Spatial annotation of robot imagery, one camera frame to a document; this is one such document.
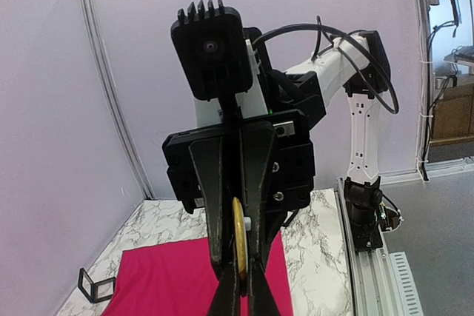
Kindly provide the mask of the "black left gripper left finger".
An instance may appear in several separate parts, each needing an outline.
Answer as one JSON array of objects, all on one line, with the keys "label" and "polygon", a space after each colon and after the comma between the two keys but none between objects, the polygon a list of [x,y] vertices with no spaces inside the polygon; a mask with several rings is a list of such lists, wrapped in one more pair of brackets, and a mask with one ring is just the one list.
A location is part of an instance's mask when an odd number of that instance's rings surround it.
[{"label": "black left gripper left finger", "polygon": [[238,262],[235,259],[224,268],[212,303],[207,312],[208,316],[238,316],[240,307],[241,285],[238,273]]}]

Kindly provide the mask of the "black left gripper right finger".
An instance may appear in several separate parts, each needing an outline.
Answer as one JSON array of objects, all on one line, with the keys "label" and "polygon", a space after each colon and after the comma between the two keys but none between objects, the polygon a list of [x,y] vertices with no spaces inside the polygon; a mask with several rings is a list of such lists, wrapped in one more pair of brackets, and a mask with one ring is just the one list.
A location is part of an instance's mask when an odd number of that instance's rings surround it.
[{"label": "black left gripper right finger", "polygon": [[261,260],[253,256],[250,257],[250,264],[247,271],[247,296],[248,315],[281,315],[265,277]]}]

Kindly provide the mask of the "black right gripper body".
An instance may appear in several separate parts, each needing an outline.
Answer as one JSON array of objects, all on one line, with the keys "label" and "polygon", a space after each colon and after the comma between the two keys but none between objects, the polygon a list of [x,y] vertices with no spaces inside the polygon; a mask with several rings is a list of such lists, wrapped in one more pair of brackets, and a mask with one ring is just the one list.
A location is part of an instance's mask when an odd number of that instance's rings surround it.
[{"label": "black right gripper body", "polygon": [[286,110],[169,135],[162,149],[177,199],[188,213],[204,207],[206,192],[260,197],[267,212],[305,208],[316,174],[312,126]]}]

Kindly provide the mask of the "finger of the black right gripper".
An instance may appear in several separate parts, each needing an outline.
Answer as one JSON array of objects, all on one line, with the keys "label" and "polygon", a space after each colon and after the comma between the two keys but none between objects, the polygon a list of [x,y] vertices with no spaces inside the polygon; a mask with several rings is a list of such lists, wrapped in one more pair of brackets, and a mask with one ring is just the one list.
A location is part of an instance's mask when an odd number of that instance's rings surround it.
[{"label": "finger of the black right gripper", "polygon": [[247,237],[249,261],[251,256],[259,258],[263,267],[283,221],[282,211],[268,203],[273,196],[273,164],[278,151],[278,136],[269,121],[245,124],[240,129],[242,204],[244,214],[252,220]]},{"label": "finger of the black right gripper", "polygon": [[218,280],[234,261],[232,141],[226,136],[194,141],[189,148],[207,220],[210,262]]}]

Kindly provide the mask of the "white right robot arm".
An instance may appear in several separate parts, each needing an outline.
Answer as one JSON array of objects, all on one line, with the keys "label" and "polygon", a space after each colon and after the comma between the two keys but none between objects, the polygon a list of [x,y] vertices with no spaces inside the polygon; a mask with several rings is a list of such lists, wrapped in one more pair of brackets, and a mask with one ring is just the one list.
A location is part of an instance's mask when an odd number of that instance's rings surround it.
[{"label": "white right robot arm", "polygon": [[188,212],[206,210],[210,260],[218,278],[228,272],[254,278],[266,268],[286,214],[308,206],[316,173],[310,130],[340,88],[351,110],[344,199],[353,248],[367,252],[383,245],[375,126],[390,66],[379,34],[356,33],[315,61],[266,75],[279,87],[293,88],[272,113],[229,125],[217,99],[196,101],[197,128],[172,134],[163,145],[176,197]]}]

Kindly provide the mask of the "black brooch box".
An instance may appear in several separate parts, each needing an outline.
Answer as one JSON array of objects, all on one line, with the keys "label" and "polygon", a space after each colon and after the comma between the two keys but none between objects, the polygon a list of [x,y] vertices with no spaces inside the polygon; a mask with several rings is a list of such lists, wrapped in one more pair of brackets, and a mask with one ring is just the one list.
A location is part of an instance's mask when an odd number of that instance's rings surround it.
[{"label": "black brooch box", "polygon": [[94,281],[85,268],[80,268],[77,287],[90,303],[102,303],[113,298],[116,277]]}]

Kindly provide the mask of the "magenta t-shirt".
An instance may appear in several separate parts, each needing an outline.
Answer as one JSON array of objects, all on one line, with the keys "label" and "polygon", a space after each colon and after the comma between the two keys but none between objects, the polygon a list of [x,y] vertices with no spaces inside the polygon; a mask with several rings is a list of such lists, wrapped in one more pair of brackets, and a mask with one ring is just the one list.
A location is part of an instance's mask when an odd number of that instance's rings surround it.
[{"label": "magenta t-shirt", "polygon": [[207,315],[218,288],[208,240],[126,250],[103,315]]}]

